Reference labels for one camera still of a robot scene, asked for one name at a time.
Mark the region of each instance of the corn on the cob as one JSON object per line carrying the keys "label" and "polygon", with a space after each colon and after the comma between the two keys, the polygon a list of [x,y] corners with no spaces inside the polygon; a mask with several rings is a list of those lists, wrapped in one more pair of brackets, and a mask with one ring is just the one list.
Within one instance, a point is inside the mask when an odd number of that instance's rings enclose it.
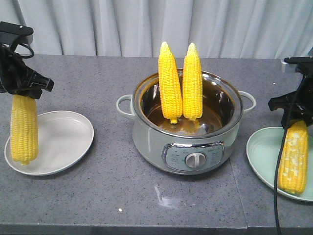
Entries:
{"label": "corn on the cob", "polygon": [[303,193],[307,183],[309,140],[304,121],[298,121],[288,130],[280,166],[278,187],[292,194]]}
{"label": "corn on the cob", "polygon": [[202,116],[202,69],[194,43],[189,45],[184,60],[182,108],[185,118],[195,121]]}
{"label": "corn on the cob", "polygon": [[13,95],[11,113],[11,155],[22,165],[38,155],[38,126],[36,101],[33,98]]}
{"label": "corn on the cob", "polygon": [[182,98],[176,60],[166,42],[158,58],[158,81],[163,116],[176,124],[182,115]]}

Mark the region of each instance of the mint green plate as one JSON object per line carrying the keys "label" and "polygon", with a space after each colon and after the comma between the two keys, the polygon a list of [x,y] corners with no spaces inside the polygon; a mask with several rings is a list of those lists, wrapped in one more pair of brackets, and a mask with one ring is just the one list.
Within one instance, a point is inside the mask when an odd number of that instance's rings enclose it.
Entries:
{"label": "mint green plate", "polygon": [[[283,139],[282,127],[267,127],[254,132],[247,144],[246,154],[256,175],[271,189],[274,188],[275,167]],[[306,202],[313,201],[313,138],[309,137],[307,186],[302,194],[293,195],[277,189],[280,194]]]}

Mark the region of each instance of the curtain fold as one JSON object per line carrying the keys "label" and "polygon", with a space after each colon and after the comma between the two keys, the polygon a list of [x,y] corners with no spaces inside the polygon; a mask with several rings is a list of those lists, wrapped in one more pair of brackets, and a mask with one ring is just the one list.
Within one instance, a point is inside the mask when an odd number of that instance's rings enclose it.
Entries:
{"label": "curtain fold", "polygon": [[0,6],[0,21],[34,29],[36,54],[158,57],[163,41],[176,57],[191,42],[202,58],[285,58],[313,48],[312,0],[0,0]]}

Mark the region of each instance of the control panel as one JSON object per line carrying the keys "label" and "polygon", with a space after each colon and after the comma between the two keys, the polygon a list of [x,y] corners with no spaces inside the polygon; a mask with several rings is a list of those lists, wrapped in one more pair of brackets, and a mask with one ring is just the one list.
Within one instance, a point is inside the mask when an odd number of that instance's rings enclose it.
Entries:
{"label": "control panel", "polygon": [[164,146],[162,157],[170,168],[195,171],[219,164],[223,154],[223,141],[208,144],[168,143]]}

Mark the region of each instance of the pot handle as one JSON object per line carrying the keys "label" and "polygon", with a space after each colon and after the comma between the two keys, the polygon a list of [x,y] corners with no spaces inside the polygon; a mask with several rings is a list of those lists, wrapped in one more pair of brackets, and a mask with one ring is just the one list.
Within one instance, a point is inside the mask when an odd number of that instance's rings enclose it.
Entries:
{"label": "pot handle", "polygon": [[[122,111],[119,108],[120,103],[122,103],[124,100],[130,101],[130,104],[129,104],[129,110],[131,112],[130,114]],[[130,120],[134,120],[136,116],[135,116],[134,108],[133,108],[133,95],[132,94],[126,94],[126,95],[121,96],[116,102],[116,109],[119,112],[119,114],[121,114],[123,117],[128,118]]]}
{"label": "pot handle", "polygon": [[252,106],[250,108],[244,109],[244,115],[250,113],[256,105],[256,100],[255,98],[248,92],[243,92],[243,91],[238,91],[238,93],[240,94],[240,96],[246,97],[248,98],[251,102],[252,102]]}

